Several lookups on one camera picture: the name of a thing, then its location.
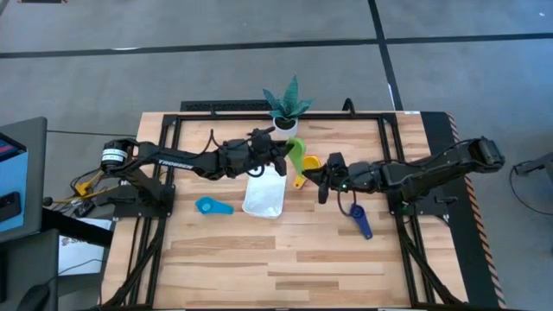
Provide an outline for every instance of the white paper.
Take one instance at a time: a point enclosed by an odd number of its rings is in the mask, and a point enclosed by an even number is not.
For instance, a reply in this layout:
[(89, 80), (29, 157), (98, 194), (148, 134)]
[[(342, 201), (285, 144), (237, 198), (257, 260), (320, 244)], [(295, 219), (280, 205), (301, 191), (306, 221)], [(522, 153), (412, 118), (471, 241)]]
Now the white paper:
[[(111, 221), (104, 219), (78, 219), (90, 225), (110, 230)], [(71, 268), (91, 259), (102, 260), (104, 256), (104, 247), (88, 244), (76, 238), (60, 236), (60, 259), (58, 262), (58, 273), (67, 268)], [(99, 273), (102, 268), (100, 261), (91, 261), (78, 268), (70, 269), (61, 276), (71, 276), (80, 274)]]

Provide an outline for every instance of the yellow cup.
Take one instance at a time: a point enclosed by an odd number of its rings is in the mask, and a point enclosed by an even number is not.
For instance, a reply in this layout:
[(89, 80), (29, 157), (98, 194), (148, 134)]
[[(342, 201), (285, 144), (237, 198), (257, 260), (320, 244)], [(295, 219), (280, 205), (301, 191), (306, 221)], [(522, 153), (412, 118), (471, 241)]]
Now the yellow cup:
[[(316, 155), (306, 155), (303, 157), (303, 169), (320, 168), (321, 160)], [(307, 181), (302, 175), (296, 176), (294, 181), (294, 188), (301, 189), (303, 184)]]

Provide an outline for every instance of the blue handle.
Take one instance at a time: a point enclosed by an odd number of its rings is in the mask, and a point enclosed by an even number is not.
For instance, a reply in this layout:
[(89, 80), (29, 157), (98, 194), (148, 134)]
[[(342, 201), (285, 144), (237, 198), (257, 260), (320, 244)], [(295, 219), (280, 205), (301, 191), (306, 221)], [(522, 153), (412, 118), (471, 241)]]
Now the blue handle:
[(366, 214), (363, 207), (358, 206), (357, 204), (352, 204), (352, 209), (349, 213), (353, 217), (353, 219), (355, 219), (355, 222), (357, 223), (357, 227), (361, 231), (361, 234), (363, 234), (366, 239), (371, 239), (372, 230), (369, 226), (369, 221), (366, 219)]
[(234, 213), (234, 208), (225, 203), (221, 203), (214, 198), (203, 197), (196, 201), (196, 207), (200, 213), (206, 215), (210, 213), (223, 213), (232, 215)]

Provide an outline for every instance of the white pot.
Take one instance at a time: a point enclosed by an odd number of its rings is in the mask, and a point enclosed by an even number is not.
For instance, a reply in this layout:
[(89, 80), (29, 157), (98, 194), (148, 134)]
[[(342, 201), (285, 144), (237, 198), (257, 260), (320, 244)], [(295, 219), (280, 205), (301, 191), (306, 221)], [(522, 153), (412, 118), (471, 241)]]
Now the white pot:
[(297, 118), (295, 118), (294, 120), (296, 121), (296, 124), (294, 124), (294, 126), (292, 128), (287, 129), (287, 130), (283, 130), (283, 129), (278, 127), (276, 119), (273, 118), (273, 126), (275, 126), (276, 133), (278, 133), (279, 136), (282, 137), (282, 138), (294, 137), (297, 133), (297, 125), (299, 124)]

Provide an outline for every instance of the black metal frame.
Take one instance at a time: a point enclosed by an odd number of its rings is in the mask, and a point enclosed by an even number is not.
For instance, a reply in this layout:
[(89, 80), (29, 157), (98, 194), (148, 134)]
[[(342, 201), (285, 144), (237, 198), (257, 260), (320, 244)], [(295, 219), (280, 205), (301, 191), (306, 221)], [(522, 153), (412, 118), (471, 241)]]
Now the black metal frame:
[[(391, 126), (394, 145), (396, 146), (397, 159), (404, 160), (404, 151), (401, 144), (401, 138), (399, 135), (399, 128), (397, 127), (397, 118), (395, 113), (357, 113), (353, 107), (353, 103), (350, 99), (347, 99), (342, 108), (343, 111), (349, 113), (309, 113), (300, 116), (300, 119), (307, 120), (374, 120), (378, 123), (378, 131), (380, 141), (382, 143), (382, 149), (385, 160), (391, 160), (392, 155), (390, 151), (390, 145), (388, 144), (388, 138), (386, 135), (386, 124)], [(202, 120), (270, 120), (268, 114), (240, 114), (240, 113), (225, 113), (225, 114), (205, 114), (205, 115), (165, 115), (162, 121), (162, 133), (159, 139), (159, 145), (165, 145), (167, 142), (168, 128), (170, 125), (175, 127), (173, 132), (173, 139), (171, 143), (171, 149), (178, 149), (178, 142), (181, 134), (182, 122), (184, 121), (202, 121)], [(160, 175), (160, 166), (155, 165), (154, 177), (157, 178)], [(167, 176), (165, 178), (165, 184), (172, 184), (174, 180), (174, 169), (169, 168)], [(423, 307), (439, 309), (441, 306), (445, 308), (462, 309), (457, 301), (442, 285), (437, 275), (429, 267), (426, 262), (426, 255), (424, 253), (423, 237), (421, 234), (421, 227), (418, 222), (417, 213), (413, 213), (411, 218), (411, 230), (414, 240), (411, 240), (409, 234), (405, 228), (404, 212), (402, 210), (402, 202), (396, 195), (388, 195), (388, 202), (390, 213), (395, 217), (397, 234), (401, 247), (401, 254), (404, 264), (405, 279), (407, 282), (407, 289), (409, 292), (410, 304), (412, 308)], [(106, 309), (153, 309), (153, 302), (156, 294), (157, 277), (159, 273), (159, 263), (161, 259), (162, 241), (165, 232), (165, 226), (167, 219), (159, 218), (156, 233), (151, 242), (148, 243), (148, 236), (151, 229), (152, 218), (146, 218), (143, 224), (143, 229), (140, 237), (140, 243), (138, 246), (137, 264), (135, 269), (130, 273), (130, 278), (134, 278), (134, 284), (130, 287), (130, 299), (128, 306), (118, 307), (117, 304), (111, 306), (105, 306)], [(416, 263), (421, 268), (423, 274), (424, 292), (427, 302), (418, 301), (418, 295), (416, 292), (415, 277), (411, 265), (410, 258), (413, 257)], [(140, 279), (142, 275), (143, 267), (152, 258), (152, 269), (149, 274), (149, 284), (146, 293), (145, 304), (137, 304), (138, 289), (140, 287)], [(440, 295), (443, 301), (451, 305), (435, 304), (434, 289)]]

